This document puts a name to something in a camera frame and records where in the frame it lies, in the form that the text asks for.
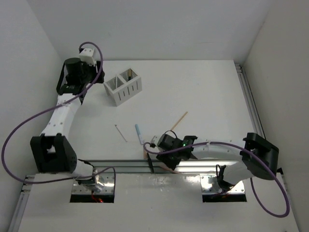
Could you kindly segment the left metal arm base plate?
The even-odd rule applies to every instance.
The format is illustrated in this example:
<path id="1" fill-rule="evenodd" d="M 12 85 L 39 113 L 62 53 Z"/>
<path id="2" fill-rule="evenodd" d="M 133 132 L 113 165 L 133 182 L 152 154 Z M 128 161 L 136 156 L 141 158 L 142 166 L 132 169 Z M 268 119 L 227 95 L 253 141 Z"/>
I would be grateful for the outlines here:
<path id="1" fill-rule="evenodd" d="M 114 193 L 115 177 L 113 175 L 100 174 L 92 179 L 78 179 L 73 182 L 72 194 L 75 195 L 109 195 Z"/>

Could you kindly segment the right metal arm base plate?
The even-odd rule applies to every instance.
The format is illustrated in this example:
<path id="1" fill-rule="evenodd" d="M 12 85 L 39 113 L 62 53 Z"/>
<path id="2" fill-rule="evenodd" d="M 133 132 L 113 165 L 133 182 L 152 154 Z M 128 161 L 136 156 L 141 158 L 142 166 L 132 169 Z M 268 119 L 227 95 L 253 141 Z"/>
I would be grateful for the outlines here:
<path id="1" fill-rule="evenodd" d="M 201 190 L 204 195 L 214 196 L 223 194 L 240 195 L 245 194 L 245 187 L 242 181 L 234 186 L 223 186 L 218 184 L 217 177 L 214 174 L 200 175 Z"/>

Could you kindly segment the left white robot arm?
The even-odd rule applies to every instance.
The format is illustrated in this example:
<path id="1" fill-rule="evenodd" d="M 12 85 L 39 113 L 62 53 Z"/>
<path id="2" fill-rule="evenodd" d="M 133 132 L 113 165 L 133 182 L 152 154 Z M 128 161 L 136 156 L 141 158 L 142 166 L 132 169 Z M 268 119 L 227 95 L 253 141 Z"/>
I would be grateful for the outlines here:
<path id="1" fill-rule="evenodd" d="M 74 116 L 83 104 L 87 85 L 104 82 L 100 61 L 86 63 L 80 58 L 64 61 L 59 82 L 57 108 L 39 136 L 33 136 L 30 147 L 40 173 L 63 173 L 74 177 L 79 184 L 93 185 L 94 167 L 77 158 L 69 143 L 68 135 Z"/>

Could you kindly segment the white and tan concealer pencil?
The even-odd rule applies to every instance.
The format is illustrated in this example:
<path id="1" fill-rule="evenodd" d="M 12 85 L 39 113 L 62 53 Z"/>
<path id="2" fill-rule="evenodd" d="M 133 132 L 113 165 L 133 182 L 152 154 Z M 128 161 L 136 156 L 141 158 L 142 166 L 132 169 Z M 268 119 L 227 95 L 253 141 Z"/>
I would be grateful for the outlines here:
<path id="1" fill-rule="evenodd" d="M 147 152 L 143 150 L 143 158 L 146 160 L 147 159 Z"/>

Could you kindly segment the tan wooden makeup pencil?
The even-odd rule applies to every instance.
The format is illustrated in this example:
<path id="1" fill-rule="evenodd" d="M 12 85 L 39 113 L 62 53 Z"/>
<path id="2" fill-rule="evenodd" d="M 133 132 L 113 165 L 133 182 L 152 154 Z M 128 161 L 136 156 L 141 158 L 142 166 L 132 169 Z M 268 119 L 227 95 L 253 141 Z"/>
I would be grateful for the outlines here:
<path id="1" fill-rule="evenodd" d="M 178 119 L 178 121 L 171 127 L 171 131 L 172 130 L 174 130 L 176 127 L 177 127 L 177 125 L 183 120 L 183 118 L 186 116 L 188 114 L 188 111 L 186 111 L 179 119 Z"/>

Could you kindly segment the pink lipstick pencil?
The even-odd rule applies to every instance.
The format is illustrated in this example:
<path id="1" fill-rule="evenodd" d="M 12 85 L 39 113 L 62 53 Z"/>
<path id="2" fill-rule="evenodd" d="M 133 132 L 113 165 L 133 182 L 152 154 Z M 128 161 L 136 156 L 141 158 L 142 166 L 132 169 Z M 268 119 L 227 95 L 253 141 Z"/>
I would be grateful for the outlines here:
<path id="1" fill-rule="evenodd" d="M 159 167 L 162 168 L 163 170 L 168 171 L 168 172 L 173 173 L 173 174 L 183 174 L 182 172 L 172 170 L 171 168 L 167 167 L 164 164 L 159 164 Z"/>

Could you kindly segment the gold black mascara tube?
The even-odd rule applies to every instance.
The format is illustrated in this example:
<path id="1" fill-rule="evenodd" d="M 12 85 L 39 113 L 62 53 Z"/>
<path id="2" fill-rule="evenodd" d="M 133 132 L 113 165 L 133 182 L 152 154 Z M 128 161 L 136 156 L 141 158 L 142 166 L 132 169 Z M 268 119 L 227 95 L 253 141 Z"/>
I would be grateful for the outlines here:
<path id="1" fill-rule="evenodd" d="M 130 81 L 131 78 L 132 78 L 132 70 L 129 69 L 129 70 L 128 70 L 128 81 Z"/>

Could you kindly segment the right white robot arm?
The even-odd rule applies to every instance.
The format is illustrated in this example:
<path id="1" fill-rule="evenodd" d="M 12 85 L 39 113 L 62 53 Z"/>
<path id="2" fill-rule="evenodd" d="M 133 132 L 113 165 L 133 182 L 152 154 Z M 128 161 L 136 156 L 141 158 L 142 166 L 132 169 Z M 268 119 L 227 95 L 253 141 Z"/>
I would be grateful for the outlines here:
<path id="1" fill-rule="evenodd" d="M 217 166 L 215 186 L 222 192 L 253 177 L 274 180 L 278 166 L 279 149 L 256 133 L 248 133 L 237 144 L 201 140 L 194 135 L 180 139 L 164 133 L 152 138 L 151 147 L 158 148 L 156 159 L 172 170 L 182 160 L 232 159 L 232 165 Z"/>

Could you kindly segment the light blue makeup pen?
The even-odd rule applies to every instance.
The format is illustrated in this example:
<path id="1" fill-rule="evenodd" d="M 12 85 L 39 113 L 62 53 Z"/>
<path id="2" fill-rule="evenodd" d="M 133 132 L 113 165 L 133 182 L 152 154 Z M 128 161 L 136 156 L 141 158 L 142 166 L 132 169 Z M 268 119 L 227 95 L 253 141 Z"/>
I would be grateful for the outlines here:
<path id="1" fill-rule="evenodd" d="M 136 129 L 136 133 L 137 133 L 139 142 L 140 142 L 141 145 L 143 145 L 144 144 L 144 140 L 143 140 L 143 137 L 142 137 L 142 134 L 140 132 L 138 124 L 135 124 L 135 129 Z"/>

